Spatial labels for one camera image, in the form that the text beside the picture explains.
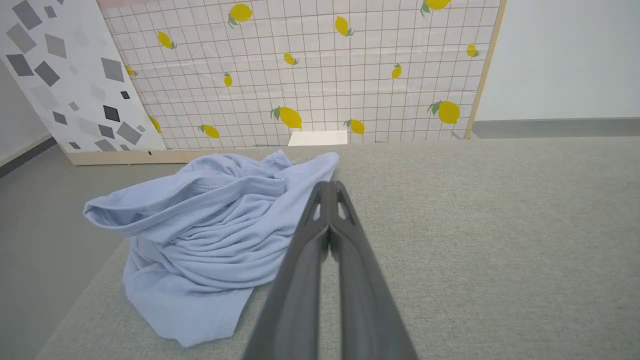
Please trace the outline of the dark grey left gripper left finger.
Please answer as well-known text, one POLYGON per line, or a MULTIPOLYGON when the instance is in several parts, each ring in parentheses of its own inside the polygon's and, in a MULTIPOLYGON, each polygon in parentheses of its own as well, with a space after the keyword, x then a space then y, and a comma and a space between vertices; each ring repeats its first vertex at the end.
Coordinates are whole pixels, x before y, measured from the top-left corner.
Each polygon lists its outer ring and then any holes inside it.
POLYGON ((247 342, 245 360, 319 357, 320 280, 329 228, 327 181, 312 189, 247 342))

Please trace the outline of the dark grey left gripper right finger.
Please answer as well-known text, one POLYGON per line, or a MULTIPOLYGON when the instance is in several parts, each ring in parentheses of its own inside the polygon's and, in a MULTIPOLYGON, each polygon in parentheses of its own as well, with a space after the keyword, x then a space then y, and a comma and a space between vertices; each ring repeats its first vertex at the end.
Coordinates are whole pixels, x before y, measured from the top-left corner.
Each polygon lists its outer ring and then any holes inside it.
POLYGON ((418 353, 345 185, 328 191, 329 248, 339 268, 343 360, 416 360, 418 353))

